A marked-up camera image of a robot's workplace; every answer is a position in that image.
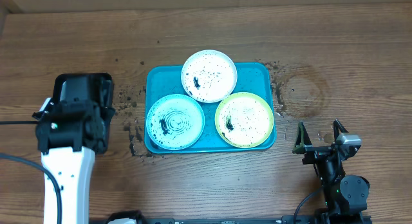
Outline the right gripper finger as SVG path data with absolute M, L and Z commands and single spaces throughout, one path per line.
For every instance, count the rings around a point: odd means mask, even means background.
M 312 142 L 302 121 L 298 123 L 297 138 L 292 152 L 294 154 L 305 154 L 312 147 Z
M 347 129 L 341 124 L 338 119 L 333 121 L 333 134 L 335 141 L 341 141 L 342 137 L 348 133 Z

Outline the light blue plate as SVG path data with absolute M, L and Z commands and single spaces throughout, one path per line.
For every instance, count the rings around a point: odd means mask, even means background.
M 157 100 L 146 116 L 149 139 L 165 150 L 186 149 L 197 142 L 205 127 L 203 109 L 193 98 L 167 95 Z

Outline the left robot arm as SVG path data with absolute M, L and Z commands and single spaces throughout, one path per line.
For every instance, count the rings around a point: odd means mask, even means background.
M 115 114 L 108 73 L 65 73 L 33 114 L 44 177 L 44 223 L 88 223 L 91 173 Z

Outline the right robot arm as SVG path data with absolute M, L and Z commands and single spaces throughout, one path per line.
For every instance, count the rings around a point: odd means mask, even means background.
M 314 167 L 321 181 L 321 188 L 308 195 L 298 205 L 293 221 L 297 221 L 297 213 L 303 204 L 322 192 L 326 207 L 315 212 L 315 223 L 371 223 L 369 218 L 362 215 L 362 211 L 367 209 L 370 183 L 364 177 L 347 175 L 342 164 L 357 154 L 362 140 L 359 135 L 348 132 L 338 120 L 333 121 L 333 135 L 331 145 L 315 147 L 304 124 L 298 124 L 292 152 L 303 154 L 302 163 Z

